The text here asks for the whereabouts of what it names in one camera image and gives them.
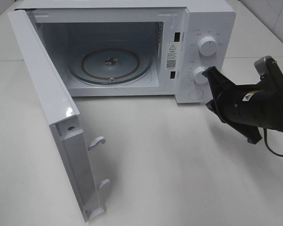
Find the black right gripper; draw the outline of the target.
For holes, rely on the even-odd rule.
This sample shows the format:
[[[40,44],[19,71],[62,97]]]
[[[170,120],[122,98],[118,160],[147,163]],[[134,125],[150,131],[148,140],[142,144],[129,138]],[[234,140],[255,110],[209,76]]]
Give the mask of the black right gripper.
[[[258,127],[283,129],[283,86],[272,90],[238,90],[215,66],[202,75],[209,81],[213,97],[207,108],[245,136],[248,143],[257,144],[262,139]]]

